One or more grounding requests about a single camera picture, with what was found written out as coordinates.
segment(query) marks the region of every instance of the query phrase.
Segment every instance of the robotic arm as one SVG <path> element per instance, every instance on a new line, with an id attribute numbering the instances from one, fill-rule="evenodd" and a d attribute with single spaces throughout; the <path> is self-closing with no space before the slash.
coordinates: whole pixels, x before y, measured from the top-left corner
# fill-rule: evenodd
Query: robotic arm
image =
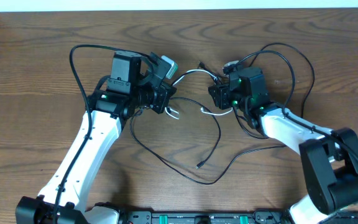
<path id="1" fill-rule="evenodd" d="M 144 75 L 140 73 L 141 62 L 149 66 Z M 87 113 L 83 116 L 76 139 L 49 183 L 36 199 L 22 197 L 20 200 L 16 208 L 17 223 L 51 223 L 53 207 L 58 206 L 58 223 L 137 224 L 134 220 L 129 220 L 130 216 L 105 204 L 96 205 L 86 212 L 86 201 L 107 151 L 119 137 L 127 119 L 135 114 L 135 109 L 148 107 L 158 114 L 164 112 L 176 88 L 163 79 L 171 78 L 176 69 L 175 62 L 165 56 L 160 58 L 151 53 L 149 57 L 144 57 L 135 52 L 116 51 L 111 75 L 103 77 L 93 94 L 88 97 L 92 132 L 66 179 L 59 204 L 55 205 L 58 186 L 87 135 Z M 315 126 L 295 116 L 288 109 L 283 110 L 282 105 L 270 100 L 259 68 L 243 68 L 235 63 L 225 67 L 224 71 L 228 74 L 229 82 L 217 83 L 208 88 L 215 105 L 222 110 L 230 107 L 240 109 L 251 128 L 265 138 L 281 141 L 301 156 L 308 195 L 289 210 L 292 223 L 318 223 L 335 211 L 358 202 L 358 159 L 355 159 L 355 156 L 358 158 L 358 138 L 352 130 L 333 131 Z M 104 82 L 107 82 L 107 89 L 100 90 Z M 332 138 L 351 147 L 353 154 L 349 154 Z M 341 160 L 345 160 L 345 166 L 333 170 L 330 162 Z M 259 223 L 276 220 L 276 213 L 265 214 L 266 218 L 262 214 L 258 216 L 262 217 Z M 220 215 L 225 223 L 253 223 L 248 221 L 248 214 Z M 144 222 L 154 223 L 146 218 L 154 217 L 160 224 L 168 223 L 166 214 L 133 215 L 139 216 L 145 217 Z M 194 223 L 212 223 L 207 218 L 199 219 L 194 216 Z M 183 215 L 172 217 L 176 217 L 176 220 L 186 219 Z M 192 221 L 171 220 L 169 223 L 183 222 Z"/>

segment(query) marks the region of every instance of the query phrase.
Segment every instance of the wooden table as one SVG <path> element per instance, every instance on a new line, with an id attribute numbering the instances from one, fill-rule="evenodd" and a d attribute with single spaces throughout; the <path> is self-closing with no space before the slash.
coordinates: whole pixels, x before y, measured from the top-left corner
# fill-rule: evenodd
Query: wooden table
<path id="1" fill-rule="evenodd" d="M 203 61 L 211 69 L 239 59 L 271 42 L 298 47 L 312 61 L 316 83 L 305 118 L 358 134 L 358 9 L 34 12 L 0 13 L 0 223 L 15 222 L 23 195 L 35 197 L 64 158 L 81 124 L 84 104 L 68 63 L 76 44 L 103 44 L 159 55 L 177 62 L 175 77 Z M 290 108 L 310 85 L 307 63 L 285 47 L 296 72 Z M 86 92 L 109 75 L 112 52 L 81 49 L 75 65 Z M 277 56 L 263 55 L 272 96 L 283 102 L 289 70 Z M 186 77 L 176 96 L 187 96 L 218 111 L 208 95 L 211 79 Z M 141 141 L 199 180 L 214 180 L 239 152 L 276 144 L 247 137 L 233 114 L 219 117 L 222 139 L 209 162 L 218 131 L 210 116 L 185 101 L 172 102 L 181 120 L 147 111 L 135 124 Z M 306 194 L 300 158 L 288 148 L 241 157 L 210 186 L 192 183 L 142 149 L 128 126 L 108 152 L 88 205 L 117 205 L 182 211 L 244 211 L 287 208 Z"/>

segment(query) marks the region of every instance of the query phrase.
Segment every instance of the cable connector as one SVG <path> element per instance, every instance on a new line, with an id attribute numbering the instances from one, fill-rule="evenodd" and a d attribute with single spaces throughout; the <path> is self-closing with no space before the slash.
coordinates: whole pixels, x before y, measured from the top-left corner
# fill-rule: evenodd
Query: cable connector
<path id="1" fill-rule="evenodd" d="M 197 164 L 196 169 L 201 168 L 205 164 L 205 161 L 201 161 L 199 164 Z"/>

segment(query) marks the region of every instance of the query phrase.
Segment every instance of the white wall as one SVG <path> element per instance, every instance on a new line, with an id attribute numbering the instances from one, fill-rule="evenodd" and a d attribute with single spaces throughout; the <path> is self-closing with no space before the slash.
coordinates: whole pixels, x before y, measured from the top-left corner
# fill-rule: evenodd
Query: white wall
<path id="1" fill-rule="evenodd" d="M 358 0 L 0 0 L 0 12 L 358 7 Z"/>

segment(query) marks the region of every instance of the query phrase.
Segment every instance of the wooden board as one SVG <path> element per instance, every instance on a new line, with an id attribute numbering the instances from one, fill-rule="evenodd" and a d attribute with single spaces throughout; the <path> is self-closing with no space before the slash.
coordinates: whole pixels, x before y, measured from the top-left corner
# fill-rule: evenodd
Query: wooden board
<path id="1" fill-rule="evenodd" d="M 221 71 L 228 61 L 271 42 L 298 47 L 312 61 L 316 83 L 305 118 L 330 128 L 350 127 L 358 134 L 358 9 L 32 12 L 0 13 L 0 223 L 14 223 L 23 195 L 35 197 L 56 171 L 83 115 L 83 102 L 68 63 L 76 44 L 104 44 L 167 55 L 179 65 L 177 77 L 202 60 Z M 310 84 L 310 69 L 296 53 L 271 47 L 289 58 L 296 72 L 290 108 L 299 114 Z M 111 69 L 112 52 L 81 49 L 75 65 L 87 93 Z M 273 97 L 284 101 L 290 74 L 275 55 L 263 55 Z M 213 111 L 202 73 L 178 84 L 176 96 L 198 100 Z M 222 139 L 209 162 L 218 131 L 200 108 L 172 102 L 181 120 L 145 112 L 135 124 L 146 145 L 199 180 L 214 180 L 245 149 L 276 144 L 242 133 L 233 114 L 219 117 Z M 198 185 L 165 167 L 137 145 L 126 127 L 108 152 L 88 205 L 111 201 L 159 210 L 244 211 L 288 208 L 306 194 L 299 156 L 272 149 L 243 156 L 216 184 Z"/>

